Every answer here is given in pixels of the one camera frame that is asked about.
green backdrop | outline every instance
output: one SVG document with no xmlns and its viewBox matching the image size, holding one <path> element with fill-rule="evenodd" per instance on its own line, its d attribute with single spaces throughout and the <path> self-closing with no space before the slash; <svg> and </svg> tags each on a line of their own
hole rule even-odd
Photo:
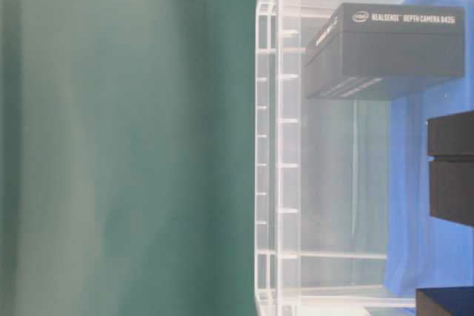
<svg viewBox="0 0 474 316">
<path fill-rule="evenodd" d="M 254 315 L 256 0 L 1 0 L 2 315 Z"/>
</svg>

black case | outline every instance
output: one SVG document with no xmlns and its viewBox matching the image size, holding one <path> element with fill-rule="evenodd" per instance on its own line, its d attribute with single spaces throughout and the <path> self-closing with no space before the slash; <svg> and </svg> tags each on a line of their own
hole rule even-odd
<svg viewBox="0 0 474 316">
<path fill-rule="evenodd" d="M 416 290 L 418 316 L 473 316 L 474 287 Z"/>
<path fill-rule="evenodd" d="M 474 111 L 428 120 L 430 214 L 474 226 Z"/>
<path fill-rule="evenodd" d="M 303 69 L 308 98 L 390 100 L 462 76 L 462 7 L 343 3 Z"/>
</svg>

transparent acrylic bin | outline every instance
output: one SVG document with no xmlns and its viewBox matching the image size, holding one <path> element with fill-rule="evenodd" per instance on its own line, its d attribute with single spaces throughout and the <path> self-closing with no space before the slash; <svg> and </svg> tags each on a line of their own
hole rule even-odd
<svg viewBox="0 0 474 316">
<path fill-rule="evenodd" d="M 303 94 L 305 48 L 341 3 L 406 1 L 257 1 L 254 263 L 262 316 L 414 315 L 415 287 L 474 282 L 465 263 L 473 231 L 428 217 L 425 150 L 429 117 L 474 107 L 469 9 L 464 78 L 394 101 Z M 465 8 L 471 1 L 420 0 Z M 458 241 L 452 251 L 450 239 Z M 422 260 L 430 249 L 436 277 Z M 401 280 L 393 280 L 397 268 Z"/>
</svg>

intel realsense depth camera box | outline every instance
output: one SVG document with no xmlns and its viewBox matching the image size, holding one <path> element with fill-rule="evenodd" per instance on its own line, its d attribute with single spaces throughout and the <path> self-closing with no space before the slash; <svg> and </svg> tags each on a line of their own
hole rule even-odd
<svg viewBox="0 0 474 316">
<path fill-rule="evenodd" d="M 307 98 L 391 100 L 464 76 L 464 9 L 343 3 L 307 45 Z"/>
</svg>

blue surface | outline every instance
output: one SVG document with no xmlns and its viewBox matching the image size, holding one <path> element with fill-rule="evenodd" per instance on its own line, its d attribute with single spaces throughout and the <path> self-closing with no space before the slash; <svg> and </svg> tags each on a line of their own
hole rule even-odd
<svg viewBox="0 0 474 316">
<path fill-rule="evenodd" d="M 395 100 L 391 114 L 390 222 L 385 286 L 414 297 L 419 287 L 474 284 L 474 232 L 430 217 L 426 120 L 474 108 L 474 0 L 407 0 L 466 10 L 466 75 Z"/>
</svg>

